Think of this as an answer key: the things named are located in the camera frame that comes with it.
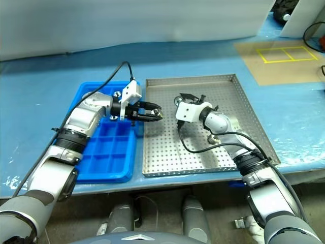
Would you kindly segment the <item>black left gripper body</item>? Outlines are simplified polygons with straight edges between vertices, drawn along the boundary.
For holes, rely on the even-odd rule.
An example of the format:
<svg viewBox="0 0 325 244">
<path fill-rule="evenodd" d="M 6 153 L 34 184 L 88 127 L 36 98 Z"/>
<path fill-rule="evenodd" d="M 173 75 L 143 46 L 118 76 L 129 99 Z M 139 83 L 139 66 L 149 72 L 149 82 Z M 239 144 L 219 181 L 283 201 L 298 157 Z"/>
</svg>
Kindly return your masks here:
<svg viewBox="0 0 325 244">
<path fill-rule="evenodd" d="M 147 102 L 138 101 L 135 102 L 135 104 L 128 104 L 125 108 L 125 117 L 129 120 L 133 121 L 142 121 L 142 122 L 148 122 L 148 116 L 145 114 L 140 114 L 140 109 L 147 109 Z"/>
</svg>

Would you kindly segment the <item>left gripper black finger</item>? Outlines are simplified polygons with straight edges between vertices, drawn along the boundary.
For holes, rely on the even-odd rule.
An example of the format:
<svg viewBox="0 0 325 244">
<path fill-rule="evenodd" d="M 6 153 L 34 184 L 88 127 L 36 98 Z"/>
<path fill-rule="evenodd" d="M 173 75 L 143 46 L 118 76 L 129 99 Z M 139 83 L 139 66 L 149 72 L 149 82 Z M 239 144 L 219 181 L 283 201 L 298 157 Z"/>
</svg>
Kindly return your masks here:
<svg viewBox="0 0 325 244">
<path fill-rule="evenodd" d="M 138 121 L 155 122 L 162 120 L 162 117 L 155 114 L 138 114 Z"/>
<path fill-rule="evenodd" d="M 155 104 L 155 103 L 151 103 L 151 102 L 143 102 L 140 101 L 139 102 L 139 107 L 143 108 L 145 110 L 154 110 L 154 109 L 160 109 L 160 106 Z"/>
</svg>

